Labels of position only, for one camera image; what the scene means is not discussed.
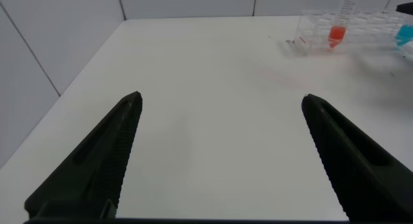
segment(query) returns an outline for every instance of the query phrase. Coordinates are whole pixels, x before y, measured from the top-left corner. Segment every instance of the orange liquid in tube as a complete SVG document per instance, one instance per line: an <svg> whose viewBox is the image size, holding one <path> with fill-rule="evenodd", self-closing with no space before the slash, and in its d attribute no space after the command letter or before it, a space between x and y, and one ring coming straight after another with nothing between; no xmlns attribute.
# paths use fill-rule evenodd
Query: orange liquid in tube
<svg viewBox="0 0 413 224"><path fill-rule="evenodd" d="M359 0L341 0L339 11L334 18L333 26L328 36L330 47L338 46L344 39L347 31L348 20Z"/></svg>

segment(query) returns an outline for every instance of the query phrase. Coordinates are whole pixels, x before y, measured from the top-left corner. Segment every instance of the white tabletop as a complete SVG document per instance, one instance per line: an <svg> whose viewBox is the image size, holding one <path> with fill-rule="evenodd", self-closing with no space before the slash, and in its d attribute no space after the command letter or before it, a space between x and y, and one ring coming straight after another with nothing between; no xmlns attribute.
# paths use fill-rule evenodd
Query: white tabletop
<svg viewBox="0 0 413 224"><path fill-rule="evenodd" d="M0 170L0 216L137 90L143 112L118 217L346 220L301 111L321 96L413 168L412 65L295 57L297 17L125 21Z"/></svg>

